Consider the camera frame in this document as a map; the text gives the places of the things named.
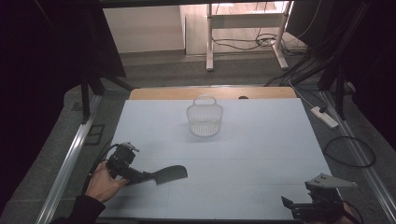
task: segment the wall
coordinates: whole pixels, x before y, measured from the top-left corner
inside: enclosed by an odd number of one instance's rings
[[[179,6],[105,8],[119,53],[184,49]]]

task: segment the black sleeve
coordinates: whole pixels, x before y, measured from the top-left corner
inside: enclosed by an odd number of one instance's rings
[[[77,196],[72,213],[68,218],[58,218],[50,224],[91,224],[99,217],[105,205],[86,195]]]

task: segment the dark curtain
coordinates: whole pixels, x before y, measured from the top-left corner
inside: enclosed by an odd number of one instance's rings
[[[55,0],[0,4],[3,210],[50,135],[64,94],[80,83],[80,75],[125,74],[101,8],[65,7]]]
[[[334,0],[295,1],[290,12],[286,31],[310,47],[315,47],[323,41],[332,12]]]
[[[353,100],[396,149],[396,3],[373,1],[346,48],[343,66],[354,84]]]

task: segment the power strip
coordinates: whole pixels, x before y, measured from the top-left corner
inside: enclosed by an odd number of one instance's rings
[[[311,109],[312,113],[329,126],[329,128],[333,129],[338,126],[337,121],[332,119],[332,117],[330,117],[326,112],[320,113],[319,110],[320,108],[318,106]]]

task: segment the white basket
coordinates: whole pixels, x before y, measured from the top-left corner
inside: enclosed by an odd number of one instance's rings
[[[196,104],[196,100],[213,99],[213,104]],[[187,108],[190,131],[200,137],[210,137],[219,132],[223,109],[211,95],[199,95]]]

